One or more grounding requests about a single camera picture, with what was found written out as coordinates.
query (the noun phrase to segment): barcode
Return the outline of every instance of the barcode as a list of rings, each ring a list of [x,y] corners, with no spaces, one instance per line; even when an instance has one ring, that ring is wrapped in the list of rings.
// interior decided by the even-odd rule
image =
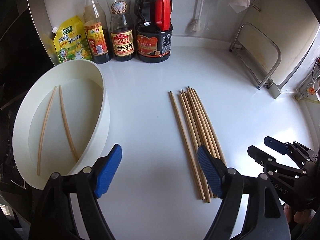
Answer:
[[[98,55],[103,54],[102,45],[96,46],[96,50],[97,50]]]

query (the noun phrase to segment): black cable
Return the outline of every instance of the black cable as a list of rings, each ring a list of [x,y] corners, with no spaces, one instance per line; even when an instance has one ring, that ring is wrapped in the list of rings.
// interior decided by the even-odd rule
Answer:
[[[313,78],[314,81],[317,81],[317,80],[320,79],[320,75],[317,78],[314,77],[314,72],[315,72],[316,65],[318,65],[318,68],[320,68],[319,60],[320,60],[320,57],[317,57],[316,62],[313,65],[313,69],[312,69],[312,78]]]

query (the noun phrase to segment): screw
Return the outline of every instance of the screw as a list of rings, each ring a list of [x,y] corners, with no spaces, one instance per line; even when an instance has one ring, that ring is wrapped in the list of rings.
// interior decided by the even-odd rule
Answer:
[[[233,169],[233,168],[229,168],[228,169],[228,173],[231,174],[231,175],[235,175],[236,174],[236,170]]]
[[[57,172],[54,172],[54,173],[51,174],[51,178],[52,179],[56,179],[58,177],[59,177],[59,173],[57,173]]]
[[[85,167],[82,172],[85,173],[85,174],[89,174],[90,172],[92,171],[92,168],[91,167]]]
[[[267,176],[267,174],[261,173],[261,174],[260,174],[260,178],[261,178],[261,179],[264,179],[264,180],[267,180],[267,179],[268,179],[268,176]]]

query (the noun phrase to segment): metal rack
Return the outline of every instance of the metal rack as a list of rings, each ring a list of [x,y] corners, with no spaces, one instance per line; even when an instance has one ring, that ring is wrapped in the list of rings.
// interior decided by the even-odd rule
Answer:
[[[245,25],[248,25],[250,26],[252,29],[254,29],[257,33],[259,33],[264,39],[266,39],[277,51],[278,53],[278,59],[276,61],[276,63],[273,65],[273,67],[271,68],[271,70],[267,73],[267,75],[263,78],[262,81],[259,80],[259,78],[257,77],[257,75],[252,71],[252,69],[247,65],[246,61],[244,60],[244,58],[237,52],[237,50],[244,50],[244,46],[238,41],[238,38],[240,36],[240,33],[243,29],[243,27]],[[237,49],[235,48],[235,45],[236,45],[236,42],[238,41],[238,43],[241,44],[242,48],[240,49]],[[271,75],[276,71],[276,69],[278,68],[280,62],[281,62],[281,51],[279,49],[279,47],[270,39],[268,38],[268,36],[266,36],[262,31],[260,31],[258,28],[256,28],[255,26],[253,26],[251,23],[249,22],[243,22],[241,25],[240,25],[240,28],[238,30],[238,33],[237,33],[237,36],[235,38],[235,40],[233,41],[233,43],[231,44],[230,46],[230,49],[229,49],[230,52],[235,52],[239,57],[240,59],[242,60],[242,62],[244,63],[244,65],[248,68],[250,74],[253,76],[253,78],[256,80],[258,86],[257,88],[258,89],[261,89],[263,87],[265,88],[270,88],[270,86],[273,84],[273,81],[270,79]]]

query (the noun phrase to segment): bottle label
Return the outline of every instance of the bottle label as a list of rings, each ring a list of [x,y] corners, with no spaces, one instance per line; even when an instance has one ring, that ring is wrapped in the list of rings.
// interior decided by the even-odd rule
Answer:
[[[121,14],[125,13],[127,10],[128,4],[124,1],[118,1],[111,5],[112,14]]]
[[[116,56],[129,56],[134,52],[132,30],[124,33],[111,33]]]
[[[163,57],[170,52],[172,32],[154,36],[149,38],[137,35],[138,52],[141,55],[145,57]]]
[[[106,54],[108,48],[104,39],[101,22],[85,26],[84,29],[92,54],[95,56]]]

